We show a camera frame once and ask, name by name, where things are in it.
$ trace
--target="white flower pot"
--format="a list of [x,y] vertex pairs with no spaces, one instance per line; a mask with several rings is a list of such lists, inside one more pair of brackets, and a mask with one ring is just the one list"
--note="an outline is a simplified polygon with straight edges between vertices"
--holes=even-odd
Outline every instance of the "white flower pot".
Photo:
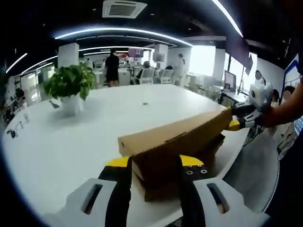
[[75,96],[61,98],[61,102],[65,116],[75,116],[83,110],[83,100],[80,98],[79,93]]

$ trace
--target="ceiling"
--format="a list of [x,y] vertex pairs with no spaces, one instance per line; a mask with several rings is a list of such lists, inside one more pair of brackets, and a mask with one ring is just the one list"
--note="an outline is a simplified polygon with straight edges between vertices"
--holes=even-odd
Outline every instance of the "ceiling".
[[[292,33],[291,27],[281,19],[280,9],[271,0],[219,1],[234,18],[245,39],[265,44],[272,51],[257,47],[252,47],[252,50],[283,67],[286,62],[285,49]],[[103,18],[103,0],[28,0],[26,5],[18,7],[15,7],[15,2],[8,2],[10,6],[7,6],[6,11],[10,17],[4,27],[2,62],[9,66],[27,52],[28,55],[9,72],[16,75],[56,55],[60,45],[71,42],[77,42],[80,49],[112,45],[146,46],[159,41],[170,43],[170,46],[186,46],[167,38],[126,31],[82,33],[62,40],[54,39],[58,35],[92,27],[137,28],[180,39],[201,35],[226,36],[234,31],[225,15],[211,0],[139,2],[147,3],[147,7],[136,19]],[[220,42],[216,45],[224,48]]]

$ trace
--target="ceiling air conditioner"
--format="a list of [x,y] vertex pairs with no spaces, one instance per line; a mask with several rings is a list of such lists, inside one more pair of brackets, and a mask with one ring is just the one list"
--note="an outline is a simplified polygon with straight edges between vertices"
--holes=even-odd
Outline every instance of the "ceiling air conditioner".
[[146,6],[136,1],[106,0],[103,2],[102,17],[134,19]]

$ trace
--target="green plant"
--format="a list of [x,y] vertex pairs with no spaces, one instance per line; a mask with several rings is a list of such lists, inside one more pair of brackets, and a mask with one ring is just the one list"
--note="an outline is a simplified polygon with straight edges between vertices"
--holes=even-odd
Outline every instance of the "green plant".
[[46,94],[55,99],[80,93],[80,97],[85,101],[89,90],[93,88],[94,76],[91,68],[80,63],[80,65],[60,67],[43,86]]

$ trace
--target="woman in black dress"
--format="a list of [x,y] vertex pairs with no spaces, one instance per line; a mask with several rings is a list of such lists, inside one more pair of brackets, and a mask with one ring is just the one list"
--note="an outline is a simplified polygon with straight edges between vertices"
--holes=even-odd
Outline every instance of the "woman in black dress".
[[110,50],[110,56],[105,61],[105,67],[107,68],[106,80],[110,87],[118,86],[118,68],[119,68],[119,57],[116,55],[116,50]]

